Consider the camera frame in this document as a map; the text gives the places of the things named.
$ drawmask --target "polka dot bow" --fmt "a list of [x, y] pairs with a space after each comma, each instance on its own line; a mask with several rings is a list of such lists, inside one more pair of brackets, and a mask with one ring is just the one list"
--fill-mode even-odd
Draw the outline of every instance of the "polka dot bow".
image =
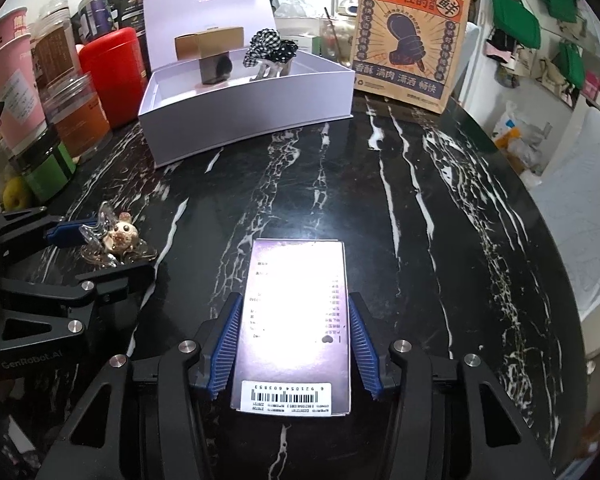
[[298, 46], [290, 40], [281, 40], [278, 31], [263, 28], [256, 32], [242, 64], [246, 67], [256, 66], [259, 59], [267, 59], [275, 63], [286, 63], [296, 55]]

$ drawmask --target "red container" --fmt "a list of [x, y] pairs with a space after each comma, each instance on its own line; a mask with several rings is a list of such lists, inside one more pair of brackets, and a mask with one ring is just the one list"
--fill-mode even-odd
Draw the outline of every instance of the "red container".
[[131, 27], [121, 28], [86, 44], [78, 54], [112, 128], [133, 121], [146, 89], [140, 43]]

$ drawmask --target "yellow fruit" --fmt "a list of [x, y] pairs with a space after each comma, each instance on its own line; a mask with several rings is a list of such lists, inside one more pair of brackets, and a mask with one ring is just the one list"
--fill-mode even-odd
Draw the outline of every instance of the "yellow fruit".
[[21, 176], [15, 176], [4, 187], [2, 204], [5, 211], [18, 211], [33, 205], [33, 195]]

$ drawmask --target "black marble table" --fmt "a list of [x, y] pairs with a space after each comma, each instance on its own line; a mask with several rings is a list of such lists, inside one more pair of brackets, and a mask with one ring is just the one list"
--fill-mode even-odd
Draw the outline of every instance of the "black marble table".
[[[160, 170], [132, 125], [80, 168], [50, 211], [84, 218], [101, 200], [130, 211], [160, 254], [133, 359], [190, 338], [230, 291], [244, 291], [256, 238], [336, 238], [349, 289], [376, 317], [431, 354], [481, 355], [552, 466], [570, 460], [586, 403], [570, 284], [525, 187], [454, 102], [436, 116], [356, 94], [351, 120], [255, 137]], [[75, 250], [46, 250], [29, 278], [62, 283], [87, 269]], [[94, 370], [26, 381], [15, 418], [42, 454]], [[302, 422], [212, 408], [219, 474], [224, 460], [262, 478], [301, 478], [317, 459], [321, 473], [369, 478], [388, 414], [362, 397], [354, 392], [354, 408], [364, 406], [337, 423], [350, 449], [324, 421], [320, 442]], [[34, 401], [42, 408], [32, 414]]]

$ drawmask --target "pink cup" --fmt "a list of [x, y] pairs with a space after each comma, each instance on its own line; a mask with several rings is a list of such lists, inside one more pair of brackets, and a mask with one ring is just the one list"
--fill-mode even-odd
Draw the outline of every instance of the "pink cup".
[[0, 47], [0, 131], [12, 150], [45, 120], [33, 75], [30, 34]]
[[27, 33], [27, 7], [18, 7], [0, 18], [0, 47]]

